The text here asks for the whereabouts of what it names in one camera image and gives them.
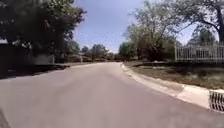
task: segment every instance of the white fence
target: white fence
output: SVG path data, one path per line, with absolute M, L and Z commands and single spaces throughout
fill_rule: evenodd
M 175 47 L 175 58 L 179 62 L 224 62 L 224 45 L 204 44 Z

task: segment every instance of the storm drain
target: storm drain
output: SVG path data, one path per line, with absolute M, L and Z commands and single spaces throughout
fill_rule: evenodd
M 210 92 L 210 107 L 213 110 L 224 112 L 224 94 L 218 92 Z

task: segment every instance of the foliage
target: foliage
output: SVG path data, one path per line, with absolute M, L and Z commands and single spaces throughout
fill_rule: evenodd
M 66 41 L 65 53 L 78 54 L 80 52 L 79 44 L 76 41 Z
M 206 28 L 197 30 L 193 35 L 188 45 L 207 45 L 216 42 L 215 36 Z
M 115 59 L 115 54 L 112 52 L 107 53 L 107 60 L 109 61 L 114 61 Z
M 143 9 L 135 11 L 134 16 L 138 22 L 127 28 L 125 36 L 136 44 L 139 59 L 164 59 L 166 39 L 174 37 L 179 28 L 179 20 L 176 20 L 172 11 L 167 4 L 148 1 L 144 2 Z
M 92 53 L 92 60 L 96 60 L 96 59 L 101 60 L 101 59 L 106 59 L 108 50 L 102 44 L 94 44 L 91 49 L 91 53 Z
M 131 60 L 136 56 L 136 48 L 134 43 L 124 42 L 120 45 L 119 55 L 122 60 Z
M 223 0 L 172 0 L 173 12 L 181 23 L 198 24 L 217 31 L 224 42 Z
M 34 53 L 63 52 L 85 13 L 72 6 L 73 0 L 0 2 L 0 38 L 31 48 Z

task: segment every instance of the tree trunk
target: tree trunk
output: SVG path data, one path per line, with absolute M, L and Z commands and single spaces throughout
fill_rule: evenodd
M 220 44 L 224 45 L 224 29 L 220 29 L 218 34 Z

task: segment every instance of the curb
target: curb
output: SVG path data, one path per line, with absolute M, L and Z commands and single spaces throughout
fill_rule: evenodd
M 192 103 L 206 109 L 210 109 L 209 104 L 210 90 L 208 89 L 193 85 L 184 85 L 175 82 L 164 81 L 161 79 L 151 78 L 134 72 L 130 68 L 126 67 L 123 63 L 121 64 L 121 67 L 127 75 L 131 76 L 137 82 L 149 88 L 168 94 L 182 101 Z

